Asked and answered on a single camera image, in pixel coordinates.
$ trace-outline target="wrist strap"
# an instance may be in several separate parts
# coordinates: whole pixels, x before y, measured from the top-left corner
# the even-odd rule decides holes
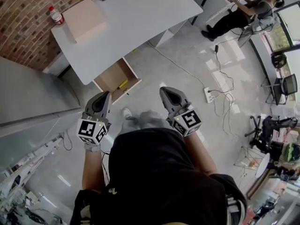
[[[100,145],[91,145],[88,143],[84,144],[84,149],[91,151],[91,152],[100,152],[101,151],[101,146]]]

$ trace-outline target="power strip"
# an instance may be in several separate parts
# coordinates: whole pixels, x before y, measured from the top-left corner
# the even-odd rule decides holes
[[[213,96],[211,95],[211,93],[209,92],[209,90],[210,90],[209,88],[203,89],[207,103],[211,103],[214,100]]]

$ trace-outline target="black plug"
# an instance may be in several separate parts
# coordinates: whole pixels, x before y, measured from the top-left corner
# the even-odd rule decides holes
[[[216,45],[216,46],[215,46],[215,53],[217,54],[218,51],[219,51],[219,45]]]

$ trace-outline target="open drawer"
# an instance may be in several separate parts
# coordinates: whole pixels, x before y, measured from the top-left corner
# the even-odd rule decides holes
[[[121,58],[112,64],[107,70],[94,79],[95,85],[101,91],[111,92],[112,104],[116,103],[140,82],[141,79],[136,76],[125,58]]]

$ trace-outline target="bottle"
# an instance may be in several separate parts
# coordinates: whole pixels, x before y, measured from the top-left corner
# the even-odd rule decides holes
[[[61,25],[64,22],[63,16],[53,7],[49,7],[50,17],[55,21],[57,25]]]

